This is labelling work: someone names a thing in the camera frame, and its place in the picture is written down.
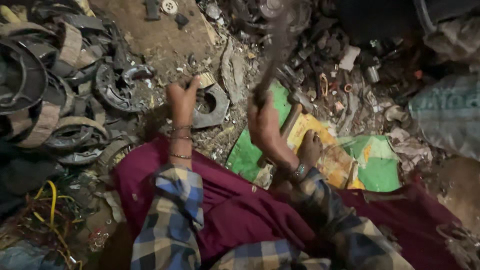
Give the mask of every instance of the yellow paper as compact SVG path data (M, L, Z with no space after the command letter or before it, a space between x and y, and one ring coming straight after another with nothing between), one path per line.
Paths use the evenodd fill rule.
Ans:
M323 125L311 114L301 114L288 135L288 146L297 153L305 133L310 129L318 133L324 147L322 156L317 163L318 170L328 178L329 184L337 188L344 188L350 176L350 170L352 170L352 167L357 170L358 167L352 166L353 158L338 145L336 138L328 132L328 126ZM353 172L352 175L352 181L347 188L365 189L365 186L357 177L358 173Z

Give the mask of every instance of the scrap metal pile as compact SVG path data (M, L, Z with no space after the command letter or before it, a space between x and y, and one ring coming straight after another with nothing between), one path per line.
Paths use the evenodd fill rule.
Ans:
M0 136L46 149L62 165L108 152L107 165L132 143L108 125L145 108L136 80L155 71L133 63L113 21L63 2L37 1L28 21L0 26Z

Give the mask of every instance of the bracelet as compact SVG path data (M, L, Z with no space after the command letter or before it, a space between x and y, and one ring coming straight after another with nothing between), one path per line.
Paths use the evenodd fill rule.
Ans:
M299 166L297 169L292 173L291 179L294 180L295 182L301 181L301 177L303 176L303 173L305 172L305 165L300 161Z
M192 125L181 125L181 126L178 126L178 127L172 127L172 131L176 131L176 130L180 130L180 129L184 129L184 128L189 128L191 129L192 128Z
M181 158L181 159L184 159L184 160L191 160L192 159L192 156L177 155L177 154L174 154L172 152L170 152L169 155L171 155L173 157L176 157L176 158Z
M192 137L190 137L190 136L174 136L174 137L170 136L170 139L185 139L185 140L192 140L193 141Z

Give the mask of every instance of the bare foot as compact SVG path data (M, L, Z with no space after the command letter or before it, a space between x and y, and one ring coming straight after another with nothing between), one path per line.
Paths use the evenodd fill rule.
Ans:
M303 164L315 167L318 159L320 158L320 152L322 149L320 137L314 130L311 129L305 133L303 141L297 152L297 156L300 158L300 161Z

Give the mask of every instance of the plaid shirt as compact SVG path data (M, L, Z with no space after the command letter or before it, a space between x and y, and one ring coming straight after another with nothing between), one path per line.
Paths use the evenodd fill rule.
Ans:
M203 226L202 178L167 164L157 174L156 195L133 245L133 270L200 268L195 231ZM336 247L347 269L413 269L375 225L346 208L313 168L292 195L292 205L318 235ZM287 240L241 245L211 269L330 269L327 258L311 258Z

